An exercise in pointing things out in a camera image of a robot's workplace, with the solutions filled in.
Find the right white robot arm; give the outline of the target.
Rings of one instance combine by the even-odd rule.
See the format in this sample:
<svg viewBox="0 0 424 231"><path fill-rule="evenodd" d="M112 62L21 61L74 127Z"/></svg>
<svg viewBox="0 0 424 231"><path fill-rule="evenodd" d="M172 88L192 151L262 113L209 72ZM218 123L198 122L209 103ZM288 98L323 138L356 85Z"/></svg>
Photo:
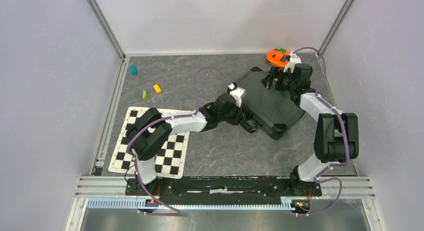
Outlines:
<svg viewBox="0 0 424 231"><path fill-rule="evenodd" d="M310 191L321 182L321 176L336 167L347 166L359 154L358 117L337 109L311 87L313 68L302 63L294 52L274 49L266 54L271 65L263 80L277 91L287 91L290 99L316 122L314 153L296 166L289 177L289 190L295 195Z"/></svg>

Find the black poker carrying case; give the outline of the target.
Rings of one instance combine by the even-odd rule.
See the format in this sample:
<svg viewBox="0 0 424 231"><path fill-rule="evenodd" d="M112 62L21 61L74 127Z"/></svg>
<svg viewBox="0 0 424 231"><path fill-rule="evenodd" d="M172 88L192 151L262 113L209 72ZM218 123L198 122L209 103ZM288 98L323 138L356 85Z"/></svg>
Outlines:
<svg viewBox="0 0 424 231"><path fill-rule="evenodd" d="M292 100L288 91L267 89L263 84L268 74L255 66L237 78L234 83L245 89L242 98L243 116L259 125L272 139L280 139L303 116L304 111Z"/></svg>

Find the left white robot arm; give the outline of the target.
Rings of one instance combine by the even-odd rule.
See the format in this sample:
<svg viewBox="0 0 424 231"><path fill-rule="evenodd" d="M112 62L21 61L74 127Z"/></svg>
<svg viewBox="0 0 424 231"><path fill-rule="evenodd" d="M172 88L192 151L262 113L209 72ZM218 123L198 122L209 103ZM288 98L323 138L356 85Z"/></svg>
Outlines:
<svg viewBox="0 0 424 231"><path fill-rule="evenodd" d="M246 90L234 83L222 93L194 111L162 113L155 107L126 128L127 153L132 155L138 188L145 195L157 189L155 158L169 136L186 132L206 132L225 122L237 126L242 120L242 104Z"/></svg>

